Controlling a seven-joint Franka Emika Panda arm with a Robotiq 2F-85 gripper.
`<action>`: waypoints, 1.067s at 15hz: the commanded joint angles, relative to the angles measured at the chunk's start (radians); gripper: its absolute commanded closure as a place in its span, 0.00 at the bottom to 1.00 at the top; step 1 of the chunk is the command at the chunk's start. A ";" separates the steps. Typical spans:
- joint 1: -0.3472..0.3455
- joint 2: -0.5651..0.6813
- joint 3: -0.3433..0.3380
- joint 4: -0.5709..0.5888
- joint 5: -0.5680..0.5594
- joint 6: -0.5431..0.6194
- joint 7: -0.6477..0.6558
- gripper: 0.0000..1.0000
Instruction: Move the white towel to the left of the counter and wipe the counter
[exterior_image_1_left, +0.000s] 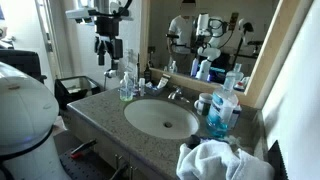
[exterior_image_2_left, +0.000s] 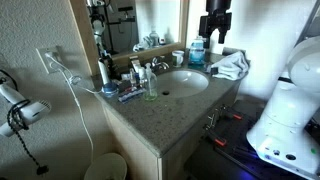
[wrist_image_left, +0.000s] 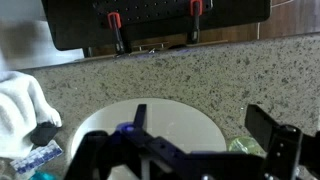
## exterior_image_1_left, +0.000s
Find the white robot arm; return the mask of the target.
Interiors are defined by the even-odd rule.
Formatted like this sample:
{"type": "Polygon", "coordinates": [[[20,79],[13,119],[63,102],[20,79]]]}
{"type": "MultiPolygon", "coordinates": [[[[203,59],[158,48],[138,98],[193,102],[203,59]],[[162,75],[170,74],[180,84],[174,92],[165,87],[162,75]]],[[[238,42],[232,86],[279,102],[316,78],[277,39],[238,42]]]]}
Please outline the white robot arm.
{"type": "Polygon", "coordinates": [[[56,150],[52,130],[59,116],[53,86],[8,64],[0,76],[1,180],[71,180],[56,150]]]}

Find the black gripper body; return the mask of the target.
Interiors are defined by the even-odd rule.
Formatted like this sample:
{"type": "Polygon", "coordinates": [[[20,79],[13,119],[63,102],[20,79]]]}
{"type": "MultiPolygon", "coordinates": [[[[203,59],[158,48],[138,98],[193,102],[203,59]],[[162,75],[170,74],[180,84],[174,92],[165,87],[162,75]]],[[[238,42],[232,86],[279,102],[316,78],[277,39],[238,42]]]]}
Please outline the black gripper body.
{"type": "Polygon", "coordinates": [[[99,50],[108,52],[111,60],[120,60],[123,57],[123,41],[117,39],[119,35],[120,18],[98,17],[95,20],[95,37],[94,52],[99,50]]]}

